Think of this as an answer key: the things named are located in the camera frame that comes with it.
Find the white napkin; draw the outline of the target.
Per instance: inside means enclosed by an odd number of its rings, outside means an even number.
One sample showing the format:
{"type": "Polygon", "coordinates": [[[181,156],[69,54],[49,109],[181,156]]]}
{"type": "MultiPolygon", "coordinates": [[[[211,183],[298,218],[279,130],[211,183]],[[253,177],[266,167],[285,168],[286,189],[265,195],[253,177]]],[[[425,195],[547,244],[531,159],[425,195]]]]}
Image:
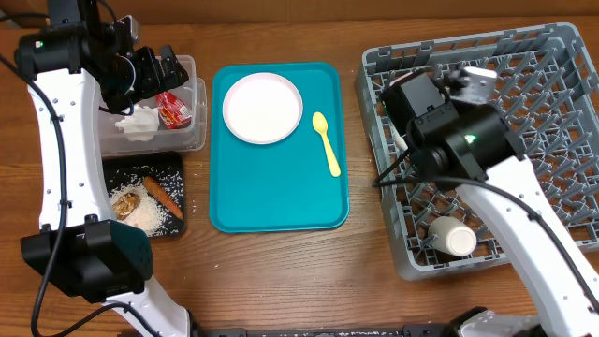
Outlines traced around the white napkin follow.
{"type": "Polygon", "coordinates": [[[115,126],[123,131],[130,141],[149,141],[160,126],[158,108],[136,104],[134,113],[116,122],[115,126]]]}

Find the red snack wrapper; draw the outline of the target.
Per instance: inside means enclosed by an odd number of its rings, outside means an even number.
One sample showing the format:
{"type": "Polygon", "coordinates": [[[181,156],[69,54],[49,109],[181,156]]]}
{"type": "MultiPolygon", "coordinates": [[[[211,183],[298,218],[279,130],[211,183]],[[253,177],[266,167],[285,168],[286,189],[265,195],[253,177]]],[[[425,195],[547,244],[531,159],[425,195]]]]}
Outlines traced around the red snack wrapper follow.
{"type": "Polygon", "coordinates": [[[180,129],[192,120],[191,110],[174,94],[165,91],[156,96],[159,116],[167,129],[180,129]]]}

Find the brown sausage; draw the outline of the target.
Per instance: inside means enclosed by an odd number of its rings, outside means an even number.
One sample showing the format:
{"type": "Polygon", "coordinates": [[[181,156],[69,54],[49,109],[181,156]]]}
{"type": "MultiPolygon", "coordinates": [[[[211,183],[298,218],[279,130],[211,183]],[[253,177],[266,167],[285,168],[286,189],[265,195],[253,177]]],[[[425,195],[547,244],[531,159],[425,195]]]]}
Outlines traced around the brown sausage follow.
{"type": "Polygon", "coordinates": [[[176,218],[183,220],[183,212],[180,207],[154,178],[145,177],[143,186],[152,197],[165,206],[176,218]]]}

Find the large white plate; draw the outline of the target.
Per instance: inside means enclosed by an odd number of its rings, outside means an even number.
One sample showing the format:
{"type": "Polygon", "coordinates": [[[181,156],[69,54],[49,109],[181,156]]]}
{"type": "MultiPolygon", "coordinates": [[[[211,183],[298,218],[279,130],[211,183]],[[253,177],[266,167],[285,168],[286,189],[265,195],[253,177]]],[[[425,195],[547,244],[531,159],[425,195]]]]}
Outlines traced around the large white plate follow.
{"type": "Polygon", "coordinates": [[[236,81],[223,100],[223,119],[238,139],[255,145],[276,143],[300,124],[303,99],[296,85],[270,72],[236,81]]]}

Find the brown food scraps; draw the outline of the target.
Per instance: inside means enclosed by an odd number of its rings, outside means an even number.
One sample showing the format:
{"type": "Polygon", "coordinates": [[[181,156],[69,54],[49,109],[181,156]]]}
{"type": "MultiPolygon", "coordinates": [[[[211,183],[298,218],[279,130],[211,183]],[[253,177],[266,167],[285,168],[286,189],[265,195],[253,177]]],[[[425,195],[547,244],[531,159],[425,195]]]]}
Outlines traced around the brown food scraps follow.
{"type": "Polygon", "coordinates": [[[139,195],[127,192],[117,198],[112,204],[112,208],[117,215],[118,220],[124,220],[128,217],[140,204],[139,195]]]}

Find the white rice pile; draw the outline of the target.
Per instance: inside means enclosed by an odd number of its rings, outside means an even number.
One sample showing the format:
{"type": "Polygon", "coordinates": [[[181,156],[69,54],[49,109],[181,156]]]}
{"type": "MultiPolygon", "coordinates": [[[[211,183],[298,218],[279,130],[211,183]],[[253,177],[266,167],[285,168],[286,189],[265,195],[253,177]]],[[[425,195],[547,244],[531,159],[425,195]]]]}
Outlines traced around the white rice pile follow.
{"type": "Polygon", "coordinates": [[[183,212],[183,174],[180,168],[170,164],[116,168],[105,172],[110,204],[127,192],[140,197],[139,206],[121,222],[144,230],[149,238],[182,234],[185,222],[147,192],[143,186],[145,177],[154,178],[183,212]]]}

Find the yellow plastic spoon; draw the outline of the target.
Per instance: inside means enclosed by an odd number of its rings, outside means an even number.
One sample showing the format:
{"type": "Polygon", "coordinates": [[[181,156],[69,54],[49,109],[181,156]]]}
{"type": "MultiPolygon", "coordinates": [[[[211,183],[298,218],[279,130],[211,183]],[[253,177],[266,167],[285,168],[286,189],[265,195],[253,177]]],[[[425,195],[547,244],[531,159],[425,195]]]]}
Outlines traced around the yellow plastic spoon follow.
{"type": "Polygon", "coordinates": [[[316,133],[318,133],[322,139],[328,166],[329,173],[332,177],[339,177],[341,175],[341,168],[339,166],[336,155],[332,149],[332,146],[328,137],[328,129],[329,125],[327,119],[324,114],[320,111],[317,111],[313,115],[313,129],[316,133]]]}

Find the white cup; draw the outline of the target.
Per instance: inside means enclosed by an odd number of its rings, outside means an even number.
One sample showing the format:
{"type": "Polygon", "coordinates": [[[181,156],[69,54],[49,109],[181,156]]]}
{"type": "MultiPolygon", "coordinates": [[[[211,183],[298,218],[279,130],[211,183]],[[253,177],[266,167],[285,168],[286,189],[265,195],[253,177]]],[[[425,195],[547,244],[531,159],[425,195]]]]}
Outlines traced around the white cup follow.
{"type": "Polygon", "coordinates": [[[475,233],[459,219],[440,216],[429,225],[428,236],[434,238],[431,247],[457,257],[470,255],[476,248],[475,233]]]}

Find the grey dishwasher rack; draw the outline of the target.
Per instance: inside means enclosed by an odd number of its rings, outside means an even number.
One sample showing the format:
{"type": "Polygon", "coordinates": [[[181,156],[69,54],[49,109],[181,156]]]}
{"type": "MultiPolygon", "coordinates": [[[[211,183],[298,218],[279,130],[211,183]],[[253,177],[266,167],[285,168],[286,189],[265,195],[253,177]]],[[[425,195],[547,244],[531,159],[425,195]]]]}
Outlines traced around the grey dishwasher rack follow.
{"type": "Polygon", "coordinates": [[[576,27],[567,22],[448,37],[366,50],[356,92],[362,122],[384,175],[382,212],[396,272],[414,281],[505,263],[500,244],[454,192],[401,184],[413,169],[380,102],[398,77],[442,77],[462,66],[493,70],[491,103],[522,138],[535,175],[578,248],[598,248],[598,74],[576,27]],[[464,257],[437,251],[429,224],[453,216],[476,234],[464,257]]]}

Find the small white bowl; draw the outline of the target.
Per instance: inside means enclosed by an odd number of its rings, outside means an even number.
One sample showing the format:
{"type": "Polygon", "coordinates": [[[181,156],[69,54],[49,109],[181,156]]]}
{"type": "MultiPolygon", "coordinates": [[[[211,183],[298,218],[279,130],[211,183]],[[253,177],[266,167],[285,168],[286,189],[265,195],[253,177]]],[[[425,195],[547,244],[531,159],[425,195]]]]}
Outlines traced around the small white bowl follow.
{"type": "Polygon", "coordinates": [[[397,131],[397,129],[392,125],[390,127],[390,131],[391,131],[391,136],[394,140],[394,143],[396,145],[396,147],[401,150],[402,152],[405,152],[409,149],[407,143],[405,142],[403,136],[401,136],[399,134],[399,132],[397,131]]]}

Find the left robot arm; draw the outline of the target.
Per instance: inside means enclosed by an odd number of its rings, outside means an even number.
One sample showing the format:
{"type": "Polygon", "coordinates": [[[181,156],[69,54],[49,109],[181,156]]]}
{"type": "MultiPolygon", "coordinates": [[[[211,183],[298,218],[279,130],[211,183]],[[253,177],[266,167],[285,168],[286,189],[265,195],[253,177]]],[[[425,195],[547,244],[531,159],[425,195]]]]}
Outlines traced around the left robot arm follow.
{"type": "Polygon", "coordinates": [[[51,1],[49,24],[24,36],[9,69],[32,97],[44,196],[23,260],[69,297],[114,311],[143,336],[199,336],[201,326],[153,275],[145,232],[119,222],[106,188],[98,114],[130,115],[140,100],[182,86],[170,46],[140,47],[133,18],[102,21],[97,1],[51,1]]]}

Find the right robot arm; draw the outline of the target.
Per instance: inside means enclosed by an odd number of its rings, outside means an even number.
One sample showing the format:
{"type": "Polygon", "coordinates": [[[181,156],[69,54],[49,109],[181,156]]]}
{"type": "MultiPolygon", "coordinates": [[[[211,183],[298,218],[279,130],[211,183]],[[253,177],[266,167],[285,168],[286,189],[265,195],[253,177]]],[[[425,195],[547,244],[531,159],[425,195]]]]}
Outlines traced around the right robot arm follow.
{"type": "Polygon", "coordinates": [[[477,307],[446,324],[447,336],[595,336],[598,274],[553,211],[522,140],[489,99],[494,71],[466,67],[438,81],[418,70],[380,100],[416,175],[394,184],[454,190],[500,244],[537,309],[497,315],[477,307]]]}

